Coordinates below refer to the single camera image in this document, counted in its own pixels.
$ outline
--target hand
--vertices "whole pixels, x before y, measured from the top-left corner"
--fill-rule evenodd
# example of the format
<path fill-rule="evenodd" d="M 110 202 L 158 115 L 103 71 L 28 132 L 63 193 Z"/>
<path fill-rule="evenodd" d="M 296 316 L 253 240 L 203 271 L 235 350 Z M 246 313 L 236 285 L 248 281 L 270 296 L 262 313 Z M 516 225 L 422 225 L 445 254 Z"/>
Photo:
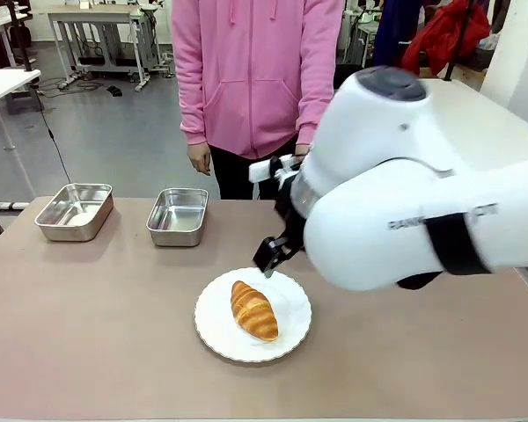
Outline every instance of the hand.
<path fill-rule="evenodd" d="M 309 153 L 309 145 L 298 144 L 296 145 L 295 156 L 303 158 Z"/>
<path fill-rule="evenodd" d="M 209 176 L 211 169 L 211 151 L 207 142 L 197 143 L 195 145 L 187 146 L 187 156 L 196 171 Z"/>

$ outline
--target jacket zipper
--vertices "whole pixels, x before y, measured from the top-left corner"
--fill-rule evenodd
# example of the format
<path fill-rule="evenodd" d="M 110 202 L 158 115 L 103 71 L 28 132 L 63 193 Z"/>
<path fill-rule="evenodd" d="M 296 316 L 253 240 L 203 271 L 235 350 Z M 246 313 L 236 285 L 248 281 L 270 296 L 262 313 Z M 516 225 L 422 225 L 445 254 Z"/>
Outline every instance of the jacket zipper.
<path fill-rule="evenodd" d="M 253 135 L 253 31 L 254 31 L 254 0 L 250 0 L 250 22 L 248 28 L 248 127 L 250 129 L 250 147 L 256 159 L 258 151 L 254 146 Z"/>

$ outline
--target red cloth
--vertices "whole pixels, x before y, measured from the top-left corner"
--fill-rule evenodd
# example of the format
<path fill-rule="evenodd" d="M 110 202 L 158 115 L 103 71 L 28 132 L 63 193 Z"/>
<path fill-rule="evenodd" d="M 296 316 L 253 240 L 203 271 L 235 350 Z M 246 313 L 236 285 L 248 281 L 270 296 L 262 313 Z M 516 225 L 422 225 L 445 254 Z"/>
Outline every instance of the red cloth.
<path fill-rule="evenodd" d="M 402 68 L 418 75 L 420 73 L 419 54 L 425 50 L 429 55 L 430 69 L 434 75 L 437 75 L 453 56 L 467 5 L 468 0 L 455 0 L 439 8 L 429 24 L 414 37 L 413 42 L 408 46 L 401 62 Z M 479 41 L 488 36 L 487 15 L 480 5 L 475 4 L 459 55 L 464 56 L 471 53 Z"/>

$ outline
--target stainless steel tray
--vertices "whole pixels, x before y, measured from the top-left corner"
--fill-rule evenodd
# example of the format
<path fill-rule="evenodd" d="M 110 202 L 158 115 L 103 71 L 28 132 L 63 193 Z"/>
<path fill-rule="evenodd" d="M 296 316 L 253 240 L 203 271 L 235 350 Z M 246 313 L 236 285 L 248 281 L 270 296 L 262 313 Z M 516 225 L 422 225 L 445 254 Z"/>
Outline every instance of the stainless steel tray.
<path fill-rule="evenodd" d="M 87 242 L 114 208 L 110 185 L 73 183 L 63 187 L 35 218 L 43 235 L 61 242 Z"/>
<path fill-rule="evenodd" d="M 209 194 L 203 189 L 162 191 L 147 220 L 156 246 L 196 246 L 202 240 Z"/>

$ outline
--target bread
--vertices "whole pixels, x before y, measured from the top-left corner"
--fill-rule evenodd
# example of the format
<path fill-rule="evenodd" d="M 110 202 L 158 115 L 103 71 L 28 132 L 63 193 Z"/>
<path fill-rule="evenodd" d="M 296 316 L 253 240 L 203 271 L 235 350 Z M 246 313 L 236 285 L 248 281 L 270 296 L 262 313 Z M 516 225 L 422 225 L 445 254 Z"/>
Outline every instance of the bread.
<path fill-rule="evenodd" d="M 249 334 L 265 341 L 278 338 L 278 323 L 272 305 L 258 290 L 236 281 L 232 286 L 231 309 L 237 324 Z"/>

